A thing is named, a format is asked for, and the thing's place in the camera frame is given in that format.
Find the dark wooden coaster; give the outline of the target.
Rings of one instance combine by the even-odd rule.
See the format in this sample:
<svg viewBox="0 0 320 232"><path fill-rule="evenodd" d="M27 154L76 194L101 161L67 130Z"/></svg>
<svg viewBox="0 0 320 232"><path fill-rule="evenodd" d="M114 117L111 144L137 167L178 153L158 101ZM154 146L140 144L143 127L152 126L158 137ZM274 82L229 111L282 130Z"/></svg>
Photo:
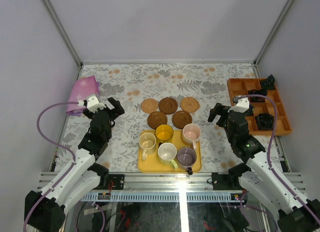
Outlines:
<svg viewBox="0 0 320 232"><path fill-rule="evenodd" d="M160 125L166 125L168 123L168 118L166 114L161 111L152 112L147 118L147 124L153 130L156 130Z"/></svg>
<svg viewBox="0 0 320 232"><path fill-rule="evenodd" d="M172 116L172 123L178 129L183 129L186 125L191 124L193 118L187 111L176 111Z"/></svg>
<svg viewBox="0 0 320 232"><path fill-rule="evenodd" d="M158 108L164 114L171 115L177 111L178 102L172 97L166 97L158 103Z"/></svg>

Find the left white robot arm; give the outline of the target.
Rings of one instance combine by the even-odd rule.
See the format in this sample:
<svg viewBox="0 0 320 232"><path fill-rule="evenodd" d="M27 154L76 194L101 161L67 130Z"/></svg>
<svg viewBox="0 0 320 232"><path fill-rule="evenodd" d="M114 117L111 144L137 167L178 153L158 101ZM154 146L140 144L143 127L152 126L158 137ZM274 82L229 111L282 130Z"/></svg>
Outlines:
<svg viewBox="0 0 320 232"><path fill-rule="evenodd" d="M41 232L57 232L66 216L92 189L105 189L110 182L109 170L96 161L112 138L115 119L125 113L118 100L109 97L113 108L99 101L93 94L75 102L85 107L83 114L90 119L90 126L78 149L71 151L72 159L40 191L30 191L25 197L24 224Z"/></svg>

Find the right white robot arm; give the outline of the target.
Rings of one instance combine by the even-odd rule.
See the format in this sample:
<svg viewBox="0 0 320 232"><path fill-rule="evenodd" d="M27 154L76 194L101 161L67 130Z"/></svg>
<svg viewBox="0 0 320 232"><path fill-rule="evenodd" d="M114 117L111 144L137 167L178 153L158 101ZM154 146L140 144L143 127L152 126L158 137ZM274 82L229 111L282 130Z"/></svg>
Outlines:
<svg viewBox="0 0 320 232"><path fill-rule="evenodd" d="M234 107L217 103L208 121L219 116L217 126L224 128L233 153L241 163L229 169L228 184L255 196L276 220L282 232L314 232L320 227L320 202L310 200L272 164L270 153L254 138L245 114Z"/></svg>

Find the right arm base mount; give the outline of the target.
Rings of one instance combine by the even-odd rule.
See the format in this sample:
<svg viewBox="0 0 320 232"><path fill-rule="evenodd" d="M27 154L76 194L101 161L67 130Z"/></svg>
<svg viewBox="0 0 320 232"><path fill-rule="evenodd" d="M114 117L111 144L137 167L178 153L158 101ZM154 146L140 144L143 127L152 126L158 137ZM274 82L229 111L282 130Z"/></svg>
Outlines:
<svg viewBox="0 0 320 232"><path fill-rule="evenodd" d="M240 163L230 168L228 173L213 172L211 174L213 189L215 191L242 190L239 178L241 178L242 174L249 171L251 169L247 165Z"/></svg>

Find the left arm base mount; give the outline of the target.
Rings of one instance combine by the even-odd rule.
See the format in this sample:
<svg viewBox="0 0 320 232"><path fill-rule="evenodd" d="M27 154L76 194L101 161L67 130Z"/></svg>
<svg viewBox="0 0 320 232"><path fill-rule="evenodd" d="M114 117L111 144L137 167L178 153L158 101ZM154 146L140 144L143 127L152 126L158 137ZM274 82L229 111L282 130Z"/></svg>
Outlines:
<svg viewBox="0 0 320 232"><path fill-rule="evenodd" d="M109 169L101 164L94 163L88 171L95 172L99 177L99 184L94 190L123 190L125 175L124 174L110 174Z"/></svg>

